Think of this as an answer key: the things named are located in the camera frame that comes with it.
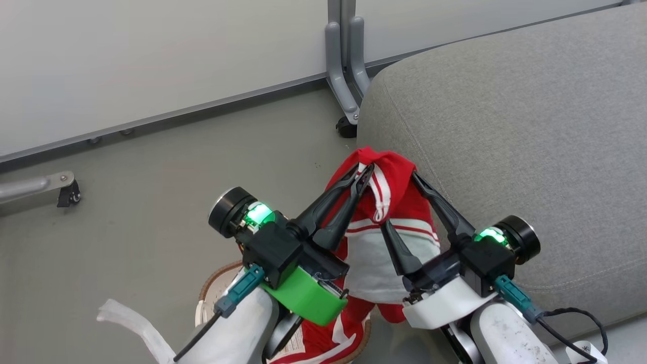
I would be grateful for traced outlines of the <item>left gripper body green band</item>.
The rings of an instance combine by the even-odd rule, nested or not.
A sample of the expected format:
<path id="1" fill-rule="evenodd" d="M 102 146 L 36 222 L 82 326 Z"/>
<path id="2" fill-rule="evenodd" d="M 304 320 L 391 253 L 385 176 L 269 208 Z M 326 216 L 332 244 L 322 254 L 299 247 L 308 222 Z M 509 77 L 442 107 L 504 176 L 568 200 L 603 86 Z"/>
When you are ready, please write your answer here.
<path id="1" fill-rule="evenodd" d="M 349 266 L 329 251 L 305 246 L 293 271 L 277 287 L 262 288 L 291 313 L 315 325 L 333 322 L 348 304 L 347 290 L 338 281 Z"/>

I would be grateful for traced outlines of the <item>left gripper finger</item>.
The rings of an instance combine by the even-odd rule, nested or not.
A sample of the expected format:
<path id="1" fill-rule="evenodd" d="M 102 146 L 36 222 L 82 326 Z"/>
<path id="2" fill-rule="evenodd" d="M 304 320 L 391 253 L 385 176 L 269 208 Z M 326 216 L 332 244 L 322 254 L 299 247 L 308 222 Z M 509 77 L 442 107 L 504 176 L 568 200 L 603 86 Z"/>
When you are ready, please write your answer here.
<path id="1" fill-rule="evenodd" d="M 332 189 L 340 180 L 345 180 L 351 177 L 354 173 L 358 173 L 358 164 L 354 165 L 349 171 L 343 175 L 331 188 L 326 190 L 319 198 L 317 198 L 309 207 L 307 207 L 301 214 L 291 219 L 288 223 L 288 228 L 295 233 L 295 236 L 300 241 L 312 241 L 314 233 L 320 228 L 328 225 L 333 215 L 342 205 L 343 201 L 349 193 L 346 192 L 337 201 L 337 194 L 341 191 L 337 190 L 334 193 Z"/>
<path id="2" fill-rule="evenodd" d="M 341 191 L 337 194 L 337 201 L 346 192 L 349 193 L 349 196 L 344 199 L 342 205 L 335 212 L 328 225 L 314 233 L 312 241 L 317 246 L 327 250 L 338 250 L 349 223 L 353 218 L 356 207 L 362 198 L 365 188 L 369 185 L 373 174 L 374 166 L 370 164 L 360 174 L 354 173 L 351 177 L 340 180 L 335 185 L 332 192 L 334 193 L 337 190 Z"/>

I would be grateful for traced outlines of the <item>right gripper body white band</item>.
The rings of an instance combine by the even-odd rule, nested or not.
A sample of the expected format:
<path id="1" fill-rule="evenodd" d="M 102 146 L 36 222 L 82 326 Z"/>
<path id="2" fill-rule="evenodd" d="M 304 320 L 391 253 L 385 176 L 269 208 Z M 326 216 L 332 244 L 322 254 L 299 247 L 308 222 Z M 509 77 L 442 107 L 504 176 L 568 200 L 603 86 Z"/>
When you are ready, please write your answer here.
<path id="1" fill-rule="evenodd" d="M 462 320 L 496 297 L 494 290 L 472 288 L 462 276 L 462 264 L 455 252 L 444 252 L 424 263 L 421 269 L 403 277 L 409 296 L 402 313 L 414 329 L 439 329 Z"/>

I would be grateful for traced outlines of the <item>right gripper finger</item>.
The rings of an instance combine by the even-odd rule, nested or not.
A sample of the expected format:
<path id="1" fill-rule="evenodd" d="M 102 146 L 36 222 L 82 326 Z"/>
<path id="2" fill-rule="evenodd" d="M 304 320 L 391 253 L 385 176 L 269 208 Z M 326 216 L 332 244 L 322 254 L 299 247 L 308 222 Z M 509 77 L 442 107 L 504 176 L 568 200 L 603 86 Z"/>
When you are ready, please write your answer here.
<path id="1" fill-rule="evenodd" d="M 475 236 L 475 228 L 418 172 L 411 179 L 423 198 L 440 218 L 451 246 L 466 246 Z"/>
<path id="2" fill-rule="evenodd" d="M 398 276 L 409 276 L 422 269 L 422 262 L 407 248 L 390 219 L 382 223 L 380 230 Z"/>

